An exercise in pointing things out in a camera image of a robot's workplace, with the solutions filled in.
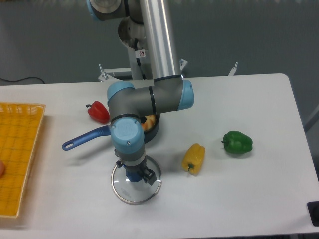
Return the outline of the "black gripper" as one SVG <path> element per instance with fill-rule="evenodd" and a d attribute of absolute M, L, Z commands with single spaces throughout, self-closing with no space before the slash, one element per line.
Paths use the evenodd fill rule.
<path fill-rule="evenodd" d="M 115 155 L 119 158 L 115 165 L 115 170 L 124 168 L 130 172 L 140 172 L 141 177 L 143 178 L 145 183 L 149 185 L 153 185 L 156 180 L 157 176 L 155 172 L 151 169 L 145 168 L 146 167 L 146 151 L 145 149 L 140 149 L 134 153 L 125 154 L 115 149 Z"/>

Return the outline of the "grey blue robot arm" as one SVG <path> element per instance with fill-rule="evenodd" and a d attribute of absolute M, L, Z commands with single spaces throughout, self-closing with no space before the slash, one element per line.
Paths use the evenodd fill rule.
<path fill-rule="evenodd" d="M 107 96 L 117 166 L 124 167 L 133 180 L 153 184 L 157 177 L 147 167 L 140 118 L 188 109 L 194 103 L 192 84 L 181 76 L 168 1 L 89 0 L 87 6 L 100 21 L 128 17 L 144 26 L 153 85 L 135 88 L 132 83 L 118 81 L 108 88 Z"/>

